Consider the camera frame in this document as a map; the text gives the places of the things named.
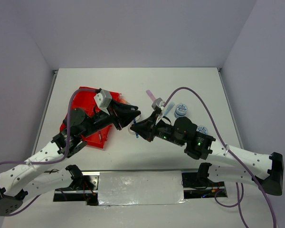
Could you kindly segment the blue crayon pen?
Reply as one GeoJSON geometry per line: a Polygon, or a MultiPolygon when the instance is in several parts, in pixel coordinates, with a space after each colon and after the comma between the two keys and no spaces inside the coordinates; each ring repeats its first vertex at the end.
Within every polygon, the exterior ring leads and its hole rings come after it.
{"type": "Polygon", "coordinates": [[[135,119],[133,120],[132,131],[134,132],[135,137],[138,139],[139,138],[139,134],[137,132],[137,122],[136,122],[135,119]]]}

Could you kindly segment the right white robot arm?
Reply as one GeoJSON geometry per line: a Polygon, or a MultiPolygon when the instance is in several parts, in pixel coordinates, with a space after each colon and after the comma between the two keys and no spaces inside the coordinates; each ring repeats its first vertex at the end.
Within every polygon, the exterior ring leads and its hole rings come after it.
{"type": "Polygon", "coordinates": [[[158,137],[178,146],[195,160],[201,160],[197,181],[202,186],[211,182],[240,182],[256,185],[265,193],[281,196],[283,192],[284,162],[280,153],[260,154],[244,149],[224,146],[211,135],[201,133],[187,117],[174,124],[157,121],[157,114],[133,124],[130,129],[152,142],[158,137]]]}

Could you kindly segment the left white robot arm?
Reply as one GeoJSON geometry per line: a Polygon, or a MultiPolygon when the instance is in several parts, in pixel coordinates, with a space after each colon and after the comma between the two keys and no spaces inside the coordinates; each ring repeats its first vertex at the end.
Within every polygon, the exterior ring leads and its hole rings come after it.
{"type": "Polygon", "coordinates": [[[92,116],[81,108],[68,110],[64,130],[39,152],[23,162],[14,161],[15,167],[0,173],[0,216],[16,215],[24,201],[36,199],[49,190],[60,187],[71,187],[74,190],[81,188],[84,178],[76,165],[69,165],[52,174],[45,172],[82,150],[87,145],[85,138],[112,124],[121,130],[140,113],[137,106],[115,100],[92,116]]]}

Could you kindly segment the blue white bottle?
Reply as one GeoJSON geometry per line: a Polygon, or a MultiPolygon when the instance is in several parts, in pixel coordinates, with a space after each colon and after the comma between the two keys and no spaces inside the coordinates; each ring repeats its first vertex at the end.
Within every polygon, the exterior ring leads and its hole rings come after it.
{"type": "Polygon", "coordinates": [[[177,104],[174,111],[174,117],[180,118],[184,117],[188,111],[188,108],[185,104],[177,104]]]}
{"type": "Polygon", "coordinates": [[[200,133],[203,133],[203,134],[208,134],[208,129],[203,126],[203,125],[200,125],[197,127],[197,132],[200,132],[200,133]]]}

